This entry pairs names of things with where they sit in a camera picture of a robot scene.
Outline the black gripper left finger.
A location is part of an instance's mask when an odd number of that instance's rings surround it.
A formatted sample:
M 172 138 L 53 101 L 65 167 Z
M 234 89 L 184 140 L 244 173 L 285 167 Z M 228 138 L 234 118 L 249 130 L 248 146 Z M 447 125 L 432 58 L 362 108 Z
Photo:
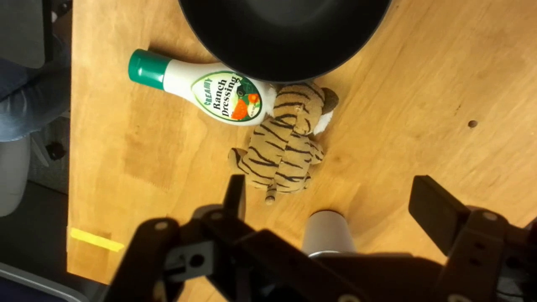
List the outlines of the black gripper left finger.
M 233 175 L 219 205 L 197 209 L 186 225 L 161 217 L 142 222 L 114 274 L 103 302 L 174 302 L 187 279 L 213 272 L 214 240 L 202 234 L 201 219 L 244 215 L 244 178 Z

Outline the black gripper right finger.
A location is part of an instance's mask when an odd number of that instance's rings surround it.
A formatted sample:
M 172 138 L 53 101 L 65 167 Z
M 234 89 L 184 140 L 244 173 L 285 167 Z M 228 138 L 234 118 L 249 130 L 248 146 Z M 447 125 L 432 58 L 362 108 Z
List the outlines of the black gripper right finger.
M 535 222 L 468 207 L 427 175 L 412 178 L 407 210 L 446 257 L 434 302 L 537 302 Z

